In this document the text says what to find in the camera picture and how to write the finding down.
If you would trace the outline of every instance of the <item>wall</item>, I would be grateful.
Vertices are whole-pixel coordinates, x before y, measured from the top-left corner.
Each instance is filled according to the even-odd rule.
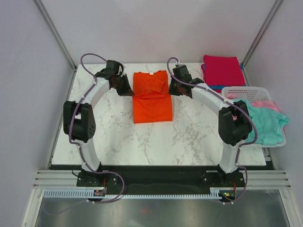
[[[274,0],[42,0],[73,60],[244,59]],[[87,58],[87,63],[99,63]]]
[[[250,59],[253,86],[268,89],[281,112],[290,117],[287,144],[271,150],[276,167],[286,170],[303,212],[303,1],[286,0]]]
[[[0,7],[0,225],[21,225],[72,69],[31,0]]]

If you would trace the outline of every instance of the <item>white marble table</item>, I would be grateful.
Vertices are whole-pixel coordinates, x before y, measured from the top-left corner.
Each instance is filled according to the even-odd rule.
[[[193,78],[202,78],[200,63],[186,64]],[[105,64],[87,65],[96,73]],[[166,64],[125,64],[130,85],[134,72],[166,70]],[[75,100],[92,81],[79,66],[69,100]],[[173,96],[172,122],[134,124],[131,97],[107,92],[94,109],[97,156],[104,165],[217,165],[223,143],[218,134],[218,118],[209,108],[186,96]],[[80,165],[75,145],[60,128],[53,165]],[[243,147],[239,164],[266,165],[261,148]]]

